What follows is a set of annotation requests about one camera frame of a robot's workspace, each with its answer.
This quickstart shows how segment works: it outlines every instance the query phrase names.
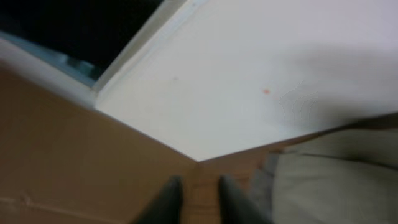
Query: gray fabric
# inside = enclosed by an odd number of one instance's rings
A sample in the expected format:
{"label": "gray fabric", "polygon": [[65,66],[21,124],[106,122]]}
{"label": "gray fabric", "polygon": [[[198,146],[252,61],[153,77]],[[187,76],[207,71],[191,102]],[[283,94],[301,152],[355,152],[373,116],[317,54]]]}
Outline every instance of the gray fabric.
{"label": "gray fabric", "polygon": [[248,192],[249,199],[269,221],[272,220],[272,188],[278,156],[273,153],[267,155],[262,169],[254,172]]}
{"label": "gray fabric", "polygon": [[279,156],[278,224],[398,223],[398,132],[350,130]]}

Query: white board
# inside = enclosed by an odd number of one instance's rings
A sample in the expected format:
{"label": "white board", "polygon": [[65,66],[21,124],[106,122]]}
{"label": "white board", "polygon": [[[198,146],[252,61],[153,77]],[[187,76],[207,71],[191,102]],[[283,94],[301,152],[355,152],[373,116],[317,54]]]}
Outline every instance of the white board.
{"label": "white board", "polygon": [[198,161],[398,110],[393,0],[209,0],[97,109]]}

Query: wall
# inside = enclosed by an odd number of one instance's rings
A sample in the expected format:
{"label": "wall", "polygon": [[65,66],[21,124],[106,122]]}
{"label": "wall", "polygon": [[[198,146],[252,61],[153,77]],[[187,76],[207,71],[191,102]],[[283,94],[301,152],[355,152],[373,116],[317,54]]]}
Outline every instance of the wall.
{"label": "wall", "polygon": [[0,223],[126,223],[195,162],[0,71]]}
{"label": "wall", "polygon": [[397,6],[209,0],[96,109],[198,161],[395,112]]}

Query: brown wall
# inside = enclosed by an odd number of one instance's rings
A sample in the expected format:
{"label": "brown wall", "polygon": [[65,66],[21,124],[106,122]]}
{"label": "brown wall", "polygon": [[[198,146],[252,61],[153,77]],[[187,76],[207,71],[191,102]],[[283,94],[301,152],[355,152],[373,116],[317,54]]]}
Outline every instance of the brown wall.
{"label": "brown wall", "polygon": [[126,223],[194,165],[0,70],[0,223]]}

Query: black object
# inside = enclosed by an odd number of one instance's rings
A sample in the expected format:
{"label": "black object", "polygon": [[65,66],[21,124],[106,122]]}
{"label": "black object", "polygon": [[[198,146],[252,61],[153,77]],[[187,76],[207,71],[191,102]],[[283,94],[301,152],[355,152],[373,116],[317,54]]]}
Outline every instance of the black object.
{"label": "black object", "polygon": [[171,177],[159,196],[131,224],[179,224],[182,203],[181,177]]}
{"label": "black object", "polygon": [[220,177],[218,196],[223,224],[271,224],[243,194],[232,178]]}
{"label": "black object", "polygon": [[0,0],[0,30],[105,69],[162,1]]}

